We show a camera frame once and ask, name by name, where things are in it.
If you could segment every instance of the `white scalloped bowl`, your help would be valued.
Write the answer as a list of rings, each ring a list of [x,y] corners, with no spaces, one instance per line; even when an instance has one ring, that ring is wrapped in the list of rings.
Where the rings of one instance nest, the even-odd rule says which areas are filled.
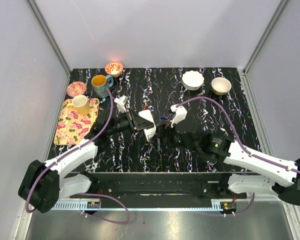
[[[186,71],[182,75],[183,86],[191,91],[198,90],[205,82],[204,76],[198,71]]]

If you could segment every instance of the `gray wall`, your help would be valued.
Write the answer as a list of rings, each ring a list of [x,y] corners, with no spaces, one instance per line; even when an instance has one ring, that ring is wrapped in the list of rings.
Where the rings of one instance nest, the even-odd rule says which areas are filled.
[[[0,240],[11,239],[18,189],[42,160],[67,76],[25,0],[0,0]]]
[[[71,68],[243,68],[280,0],[36,2]]]
[[[248,76],[274,155],[297,160],[300,158],[300,0],[290,1]]]

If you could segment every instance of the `marble pattern surface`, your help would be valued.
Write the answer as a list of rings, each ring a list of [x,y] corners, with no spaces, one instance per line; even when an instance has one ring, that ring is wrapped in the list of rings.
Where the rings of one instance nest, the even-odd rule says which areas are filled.
[[[189,91],[181,82],[186,71],[198,71],[204,76],[204,85],[197,91]],[[84,82],[87,96],[96,98],[91,80],[96,75],[107,75],[102,68],[74,69],[70,83]],[[212,93],[211,81],[215,77],[225,77],[232,84],[231,91],[224,96]],[[230,116],[234,126],[246,146],[261,150],[254,123],[249,111],[244,89],[236,68],[230,67],[189,67],[189,68],[125,68],[120,77],[115,78],[112,94],[114,97],[126,95],[126,105],[134,111],[141,111],[145,104],[151,111],[156,124],[165,121],[161,116],[169,115],[173,104],[181,103],[195,96],[206,96],[220,103]],[[99,115],[110,107],[109,97],[101,100]],[[233,137],[225,116],[217,106],[205,100],[196,100],[184,106],[190,123],[200,124],[207,132],[222,131]],[[196,152],[185,148],[157,151],[156,143],[146,141],[143,132],[129,132],[113,135],[110,146],[98,157],[86,161],[74,171],[89,172],[243,172],[238,166],[222,162],[205,161]],[[49,159],[56,157],[72,146],[51,144]]]

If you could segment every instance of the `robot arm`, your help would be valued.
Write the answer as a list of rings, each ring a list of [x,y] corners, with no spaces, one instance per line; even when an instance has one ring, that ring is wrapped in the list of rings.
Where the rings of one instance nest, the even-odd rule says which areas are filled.
[[[118,118],[110,120],[105,131],[99,138],[89,142],[104,127],[105,121],[102,120],[102,117],[97,118],[89,133],[84,137],[85,139],[77,145],[79,147],[78,150],[69,154],[69,151],[72,150],[69,149],[46,162],[35,160],[30,163],[19,188],[18,195],[26,200],[39,174],[52,163],[57,163],[58,158],[62,155],[65,155],[62,161],[52,166],[40,179],[31,195],[30,204],[41,213],[46,213],[58,200],[78,193],[96,193],[98,179],[92,174],[83,172],[68,178],[66,176],[85,161],[94,158],[98,151],[102,152],[103,148],[107,146],[109,137],[113,134],[123,131],[134,133],[143,131],[146,140],[149,141],[156,133],[156,126],[150,110],[143,110],[136,114],[132,109],[125,107],[126,101],[126,96],[115,99],[121,115]]]
[[[187,116],[183,106],[171,106],[175,116],[171,123],[158,127],[160,145],[166,148],[184,147],[197,151],[205,160],[212,162],[222,161],[226,164],[247,168],[260,175],[228,174],[224,176],[226,188],[235,194],[253,192],[256,194],[271,194],[278,196],[282,201],[300,206],[300,174],[291,171],[300,171],[300,159],[296,161],[276,158],[244,146],[251,152],[248,155],[240,144],[224,134],[205,133],[201,127],[191,126],[185,130],[186,124],[181,122]],[[260,160],[253,155],[266,158],[272,162],[287,166],[287,169]]]

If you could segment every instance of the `pink floral tray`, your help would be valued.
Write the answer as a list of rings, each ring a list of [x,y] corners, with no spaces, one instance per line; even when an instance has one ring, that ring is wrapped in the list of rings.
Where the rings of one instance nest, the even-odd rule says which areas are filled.
[[[99,109],[99,99],[89,98],[90,113],[80,115],[67,107],[72,99],[63,102],[58,125],[54,136],[56,145],[76,145],[80,143],[96,121]]]

